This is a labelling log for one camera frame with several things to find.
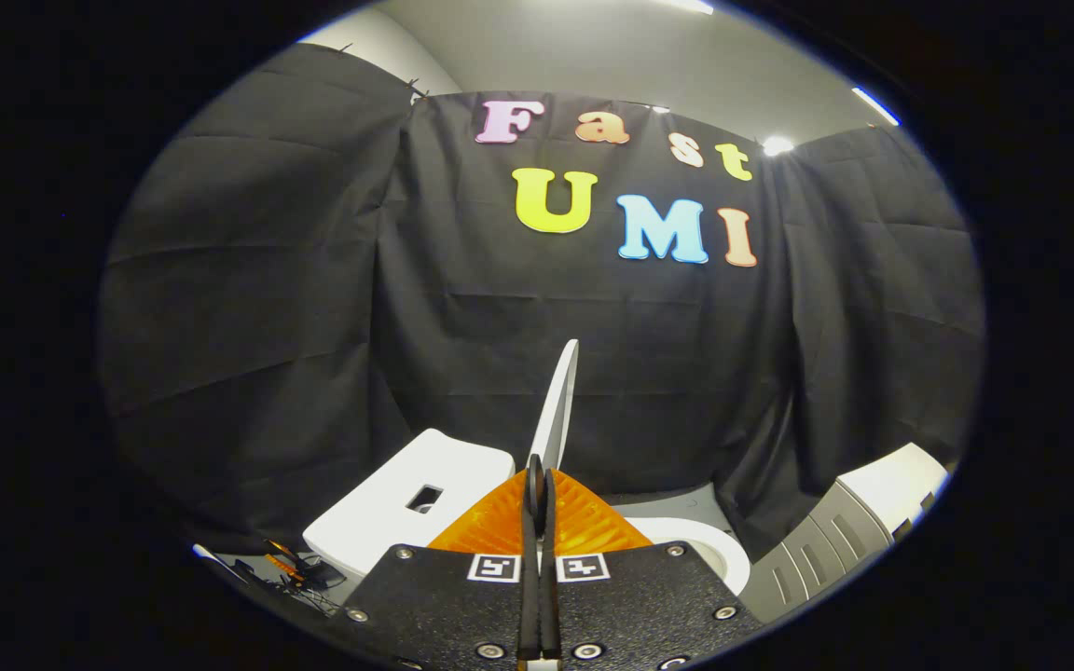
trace white object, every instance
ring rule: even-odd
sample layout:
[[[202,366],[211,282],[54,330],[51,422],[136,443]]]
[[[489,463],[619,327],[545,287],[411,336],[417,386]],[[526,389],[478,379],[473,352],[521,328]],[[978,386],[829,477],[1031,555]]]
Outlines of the white object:
[[[700,0],[662,0],[665,4],[672,4],[674,8],[682,8],[683,10],[688,10],[691,12],[699,12],[702,14],[711,14],[715,12],[715,8],[712,5],[702,3]]]
[[[865,92],[865,90],[860,90],[860,88],[853,88],[852,92],[859,96],[861,101],[868,102],[869,106],[872,107],[873,110],[876,110],[877,114],[885,117],[889,123],[894,123],[894,126],[901,126],[901,122],[899,122],[898,117],[895,117],[895,115],[890,115],[889,111],[884,110],[884,107],[881,106],[881,102],[874,101],[871,96]]]
[[[877,462],[837,477],[856,499],[872,513],[886,536],[908,520],[923,515],[923,499],[934,496],[947,479],[947,471],[932,455],[910,442]]]
[[[653,543],[670,540],[685,540],[695,552],[715,570],[724,585],[738,595],[749,583],[752,566],[749,554],[731,536],[720,531],[710,524],[679,517],[629,517],[626,519],[636,530]]]
[[[347,577],[362,579],[396,543],[424,548],[516,472],[504,450],[426,429],[304,530],[304,540]],[[426,512],[409,509],[423,488],[440,490]]]
[[[540,456],[541,468],[557,468],[562,464],[566,433],[570,428],[570,400],[575,399],[575,374],[579,368],[579,341],[570,340],[562,349],[562,358],[554,368],[554,379],[546,392],[546,405],[537,420],[529,455]],[[525,457],[525,468],[528,460]]]

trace black fabric backdrop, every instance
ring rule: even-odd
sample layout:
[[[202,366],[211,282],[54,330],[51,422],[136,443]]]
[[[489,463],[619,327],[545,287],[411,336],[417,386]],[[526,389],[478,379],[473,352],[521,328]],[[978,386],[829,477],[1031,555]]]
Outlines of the black fabric backdrop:
[[[677,115],[579,94],[409,105],[404,82],[297,44],[236,82],[137,187],[102,281],[101,375],[124,462],[217,552],[289,540],[421,429],[524,455],[579,338],[562,467],[600,494],[712,480],[752,559],[839,472],[917,441],[947,463],[984,352],[972,243],[929,162],[865,129],[772,159]],[[480,145],[482,101],[541,101]],[[587,144],[609,111],[626,145]],[[705,165],[669,152],[698,141]],[[711,148],[749,154],[734,179]],[[512,170],[596,174],[583,229],[534,232]],[[707,264],[622,259],[620,194],[691,199]],[[758,263],[725,263],[716,208]]]

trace screw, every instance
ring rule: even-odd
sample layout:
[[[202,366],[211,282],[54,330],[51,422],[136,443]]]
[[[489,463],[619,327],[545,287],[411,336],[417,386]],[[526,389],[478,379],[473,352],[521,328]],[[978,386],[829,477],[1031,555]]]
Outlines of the screw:
[[[483,657],[485,659],[499,659],[504,657],[503,646],[498,646],[495,644],[482,644],[481,646],[478,646],[477,650],[475,650],[475,653],[478,653],[480,657]]]
[[[575,657],[579,659],[594,659],[604,653],[605,650],[596,644],[582,644],[575,648]]]

